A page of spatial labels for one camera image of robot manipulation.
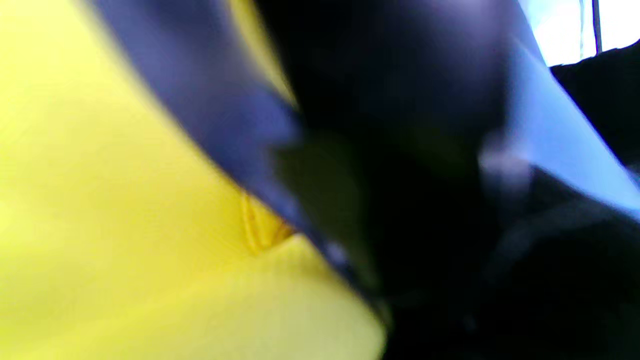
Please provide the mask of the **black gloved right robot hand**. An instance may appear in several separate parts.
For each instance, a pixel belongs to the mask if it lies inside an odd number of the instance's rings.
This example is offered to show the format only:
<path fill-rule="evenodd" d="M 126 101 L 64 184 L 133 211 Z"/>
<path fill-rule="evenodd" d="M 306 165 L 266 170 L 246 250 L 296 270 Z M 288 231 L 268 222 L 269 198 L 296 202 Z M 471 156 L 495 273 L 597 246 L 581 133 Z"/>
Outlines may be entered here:
<path fill-rule="evenodd" d="M 450 249 L 384 360 L 637 360 L 639 221 L 535 168 L 501 238 Z"/>

